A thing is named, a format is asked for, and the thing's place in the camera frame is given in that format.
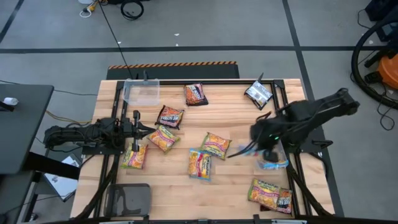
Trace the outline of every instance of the concrete floor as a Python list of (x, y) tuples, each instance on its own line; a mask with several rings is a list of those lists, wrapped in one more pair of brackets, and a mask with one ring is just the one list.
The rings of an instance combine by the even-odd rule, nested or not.
[[(288, 0), (299, 44), (354, 46), (366, 32), (357, 25), (356, 13), (369, 1)], [(0, 29), (17, 3), (18, 0), (0, 1)], [(144, 6), (144, 15), (134, 22), (124, 20), (116, 6), (104, 7), (122, 47), (294, 45), (281, 0), (152, 0), (144, 2)], [(70, 53), (7, 54), (4, 51), (116, 47), (100, 8), (86, 19), (78, 15), (82, 8), (77, 1), (24, 1), (3, 40), (0, 39), (0, 79), (96, 93), (100, 81), (106, 77), (107, 67), (123, 64), (119, 53), (71, 50)], [(361, 22), (372, 25), (365, 13), (361, 14)], [(369, 40), (372, 44), (368, 41), (368, 45), (380, 44), (375, 36)], [(347, 87), (361, 103), (354, 116), (336, 118), (323, 126), (325, 137), (335, 142), (329, 152), (345, 216), (398, 220), (398, 213), (394, 212), (398, 201), (395, 192), (398, 180), (394, 173), (398, 169), (394, 161), (398, 156), (394, 140), (397, 130), (385, 131), (380, 127), (377, 102), (349, 80), (351, 54), (350, 51), (304, 51), (304, 65), (312, 86), (312, 90), (306, 86), (307, 95), (313, 91), (315, 98), (321, 98)], [(198, 49), (124, 55), (129, 64), (235, 60), (241, 78), (256, 78), (261, 72), (265, 78), (303, 78), (293, 48)], [(94, 107), (95, 97), (54, 93), (48, 109), (59, 116), (88, 120)], [(389, 116), (398, 118), (398, 112), (391, 111)], [(65, 124), (45, 116), (37, 136), (42, 139), (44, 131), (53, 125)], [(32, 151), (43, 153), (44, 149), (35, 141)], [(62, 203), (53, 198), (38, 202), (34, 210), (40, 215), (37, 222), (66, 220), (72, 200)]]

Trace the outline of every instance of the black desk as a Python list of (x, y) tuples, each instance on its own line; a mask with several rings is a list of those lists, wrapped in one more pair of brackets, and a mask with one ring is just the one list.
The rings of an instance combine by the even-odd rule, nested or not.
[[(0, 213), (25, 202), (35, 170), (61, 176), (72, 171), (78, 177), (77, 167), (29, 152), (53, 89), (49, 85), (0, 85), (1, 101), (5, 97), (19, 100), (13, 112), (0, 111)], [(7, 213), (7, 223), (16, 223), (20, 212), (21, 207)]]

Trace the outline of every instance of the orange and black caution tape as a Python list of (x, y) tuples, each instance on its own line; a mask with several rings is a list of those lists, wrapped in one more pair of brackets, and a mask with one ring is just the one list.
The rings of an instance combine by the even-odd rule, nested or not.
[[(196, 66), (196, 65), (236, 65), (236, 62), (187, 62), (187, 63), (154, 63), (142, 65), (129, 65), (129, 68), (151, 68), (151, 67), (173, 67), (173, 66)], [(127, 68), (126, 65), (111, 65), (110, 69)]]

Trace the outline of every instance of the clear plastic container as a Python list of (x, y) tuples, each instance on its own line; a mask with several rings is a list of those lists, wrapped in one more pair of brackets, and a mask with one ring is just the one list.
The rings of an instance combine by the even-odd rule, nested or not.
[(282, 169), (287, 167), (289, 161), (287, 160), (284, 148), (282, 143), (279, 141), (277, 145), (272, 149), (272, 152), (276, 152), (278, 154), (278, 162), (271, 162), (264, 160), (262, 153), (257, 157), (257, 164), (260, 169), (269, 170), (269, 169)]
[(154, 106), (159, 104), (159, 80), (124, 81), (123, 100), (134, 106)]

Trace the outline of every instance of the wooden tabletop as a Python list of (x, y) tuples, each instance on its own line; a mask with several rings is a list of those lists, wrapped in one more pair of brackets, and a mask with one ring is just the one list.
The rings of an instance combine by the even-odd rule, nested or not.
[[(284, 81), (289, 102), (305, 98), (299, 79)], [(117, 81), (101, 82), (93, 121), (111, 116), (116, 83)], [(237, 152), (239, 145), (245, 146), (250, 141), (249, 127), (254, 124), (258, 116), (268, 111), (272, 111), (274, 115), (273, 102), (268, 102), (260, 111), (243, 95), (248, 87), (249, 85), (204, 85), (203, 90), (209, 105), (188, 107), (185, 104), (183, 85), (162, 85), (159, 105), (128, 106), (127, 117), (132, 118), (133, 110), (139, 110), (141, 122), (150, 127), (155, 127), (154, 123), (163, 105), (185, 110), (180, 130), (169, 129), (181, 140), (167, 155), (145, 138), (141, 142), (148, 144), (149, 150), (144, 169), (119, 168), (118, 170), (119, 184), (150, 185), (151, 220), (250, 219), (254, 214), (259, 214), (260, 218), (291, 218), (290, 215), (279, 212), (260, 212), (259, 204), (248, 201), (248, 190), (254, 177), (289, 188), (284, 169), (260, 170), (255, 165), (255, 157), (237, 156), (225, 161), (212, 157), (210, 182), (188, 176), (189, 149), (199, 147), (206, 132), (232, 139), (227, 151), (229, 155)], [(307, 154), (302, 154), (301, 159), (308, 188), (323, 207), (333, 213), (322, 162)], [(102, 161), (103, 156), (95, 156), (82, 168), (71, 217), (77, 216), (96, 192)], [(304, 214), (301, 193), (298, 187), (296, 189), (300, 212)]]

